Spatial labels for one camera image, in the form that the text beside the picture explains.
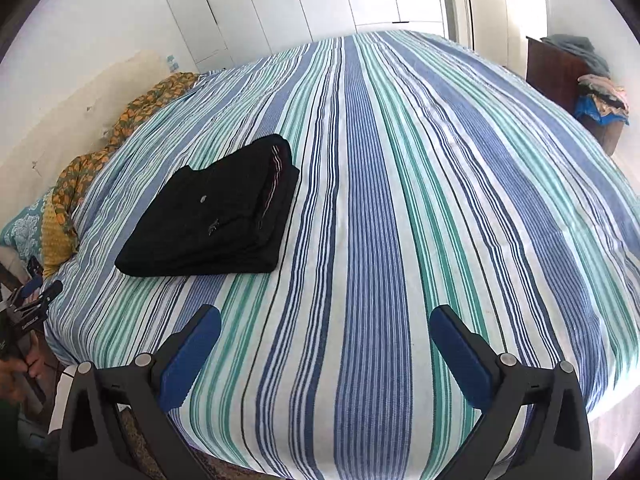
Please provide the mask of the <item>person's left hand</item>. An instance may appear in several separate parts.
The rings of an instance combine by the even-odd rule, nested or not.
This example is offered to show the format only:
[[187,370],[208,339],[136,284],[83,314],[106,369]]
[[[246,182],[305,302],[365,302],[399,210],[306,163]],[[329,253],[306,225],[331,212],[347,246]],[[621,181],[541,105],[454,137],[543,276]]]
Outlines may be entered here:
[[27,373],[31,378],[38,378],[42,374],[43,363],[46,360],[40,351],[37,334],[29,333],[30,348],[24,359],[7,358],[1,361],[1,399],[11,404],[21,404],[26,399],[23,388],[17,383],[19,374]]

